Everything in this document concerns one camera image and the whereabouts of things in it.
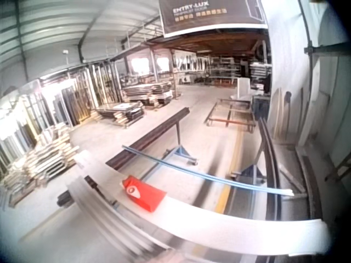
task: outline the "stacked wood planks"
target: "stacked wood planks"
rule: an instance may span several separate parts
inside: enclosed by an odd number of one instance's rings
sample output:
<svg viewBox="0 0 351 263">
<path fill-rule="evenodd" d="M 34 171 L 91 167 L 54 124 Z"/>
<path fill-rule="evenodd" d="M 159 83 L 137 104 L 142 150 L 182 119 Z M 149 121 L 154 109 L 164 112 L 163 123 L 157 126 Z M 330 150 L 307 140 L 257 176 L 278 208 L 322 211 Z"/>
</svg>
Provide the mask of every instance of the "stacked wood planks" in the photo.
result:
<svg viewBox="0 0 351 263">
<path fill-rule="evenodd" d="M 10 192 L 9 205 L 14 207 L 35 187 L 46 185 L 74 165 L 78 148 L 70 144 L 69 128 L 63 123 L 41 132 L 35 148 L 15 161 L 2 181 Z"/>
</svg>

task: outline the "metal sheet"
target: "metal sheet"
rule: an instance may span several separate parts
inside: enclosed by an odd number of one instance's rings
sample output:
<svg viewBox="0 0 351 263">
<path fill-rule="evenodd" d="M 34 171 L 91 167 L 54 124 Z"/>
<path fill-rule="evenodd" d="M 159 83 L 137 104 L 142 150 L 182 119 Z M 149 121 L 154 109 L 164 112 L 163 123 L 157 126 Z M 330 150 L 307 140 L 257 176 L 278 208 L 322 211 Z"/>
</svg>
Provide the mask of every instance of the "metal sheet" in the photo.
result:
<svg viewBox="0 0 351 263">
<path fill-rule="evenodd" d="M 166 196 L 150 213 L 132 202 L 124 190 L 117 191 L 113 180 L 124 175 L 99 163 L 87 151 L 75 158 L 120 204 L 157 227 L 190 242 L 209 248 L 252 255 L 326 253 L 330 235 L 321 220 L 260 221 L 236 218 L 193 207 Z"/>
</svg>

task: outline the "yellow floor line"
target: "yellow floor line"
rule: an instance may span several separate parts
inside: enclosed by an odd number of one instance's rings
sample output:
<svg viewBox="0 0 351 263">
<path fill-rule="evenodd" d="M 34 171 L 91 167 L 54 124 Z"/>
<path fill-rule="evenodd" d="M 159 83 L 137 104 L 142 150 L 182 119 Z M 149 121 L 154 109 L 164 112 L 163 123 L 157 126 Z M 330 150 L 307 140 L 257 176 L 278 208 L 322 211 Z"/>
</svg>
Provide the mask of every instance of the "yellow floor line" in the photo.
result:
<svg viewBox="0 0 351 263">
<path fill-rule="evenodd" d="M 239 169 L 239 149 L 241 148 L 241 143 L 242 139 L 244 137 L 244 133 L 242 131 L 242 127 L 238 127 L 237 129 L 237 136 L 235 140 L 235 145 L 234 145 L 234 150 L 233 150 L 233 156 L 231 159 L 230 167 L 229 167 L 229 174 L 233 171 L 237 171 Z M 222 192 L 219 196 L 216 208 L 214 211 L 216 213 L 223 214 L 225 207 L 227 205 L 227 201 L 229 198 L 229 193 L 230 193 L 230 185 L 224 185 Z M 192 255 L 194 256 L 201 256 L 204 254 L 206 248 L 201 246 L 201 245 L 195 245 Z"/>
</svg>

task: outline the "ceiling beam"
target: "ceiling beam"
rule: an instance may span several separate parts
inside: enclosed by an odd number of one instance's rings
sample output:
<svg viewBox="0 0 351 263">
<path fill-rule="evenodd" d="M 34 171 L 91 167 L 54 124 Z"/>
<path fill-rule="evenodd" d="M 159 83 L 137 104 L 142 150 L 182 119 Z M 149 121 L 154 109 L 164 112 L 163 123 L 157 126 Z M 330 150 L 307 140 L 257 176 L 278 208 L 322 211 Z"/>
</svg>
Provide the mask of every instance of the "ceiling beam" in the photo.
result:
<svg viewBox="0 0 351 263">
<path fill-rule="evenodd" d="M 15 16 L 16 16 L 16 26 L 17 26 L 19 48 L 21 50 L 21 56 L 22 56 L 22 62 L 23 62 L 23 68 L 24 68 L 24 75 L 26 77 L 26 82 L 28 82 L 29 78 L 28 78 L 28 70 L 27 70 L 27 61 L 26 61 L 26 56 L 24 55 L 22 37 L 21 37 L 19 0 L 15 0 Z"/>
<path fill-rule="evenodd" d="M 259 33 L 216 33 L 210 35 L 203 36 L 188 36 L 188 37 L 180 37 L 173 41 L 167 41 L 163 43 L 159 43 L 155 48 L 169 48 L 177 45 L 184 45 L 189 43 L 199 43 L 199 42 L 207 42 L 207 41 L 229 41 L 229 40 L 247 40 L 247 39 L 267 39 L 267 36 Z"/>
<path fill-rule="evenodd" d="M 134 34 L 138 33 L 140 30 L 145 29 L 145 26 L 151 25 L 153 22 L 157 21 L 158 19 L 160 19 L 160 16 L 156 16 L 154 18 L 152 18 L 150 21 L 146 22 L 145 24 L 137 27 L 133 32 L 129 33 L 127 37 L 125 37 L 122 41 L 121 44 L 125 44 L 126 42 L 128 42 L 128 39 L 131 38 Z"/>
<path fill-rule="evenodd" d="M 103 4 L 103 6 L 100 8 L 100 10 L 95 14 L 93 20 L 89 23 L 89 25 L 88 25 L 87 29 L 85 30 L 82 38 L 79 40 L 78 53 L 79 53 L 79 59 L 80 59 L 81 63 L 84 63 L 84 57 L 83 57 L 83 54 L 82 54 L 82 46 L 83 46 L 84 40 L 86 39 L 87 35 L 89 34 L 89 31 L 92 29 L 92 27 L 94 26 L 94 24 L 97 21 L 97 19 L 103 14 L 103 12 L 107 8 L 107 6 L 110 4 L 110 2 L 111 2 L 111 0 L 106 0 L 106 2 Z"/>
</svg>

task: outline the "white wall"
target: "white wall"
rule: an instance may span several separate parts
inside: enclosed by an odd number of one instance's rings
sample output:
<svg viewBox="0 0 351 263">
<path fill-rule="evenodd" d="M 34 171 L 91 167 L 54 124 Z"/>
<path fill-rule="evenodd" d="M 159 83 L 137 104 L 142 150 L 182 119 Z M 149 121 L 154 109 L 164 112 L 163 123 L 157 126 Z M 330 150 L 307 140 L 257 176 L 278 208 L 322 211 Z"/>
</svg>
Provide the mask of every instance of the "white wall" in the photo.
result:
<svg viewBox="0 0 351 263">
<path fill-rule="evenodd" d="M 268 21 L 272 55 L 272 89 L 268 125 L 275 124 L 278 88 L 291 92 L 291 119 L 288 133 L 296 136 L 301 108 L 300 92 L 307 97 L 309 60 L 304 54 L 307 36 L 297 0 L 262 0 Z"/>
</svg>

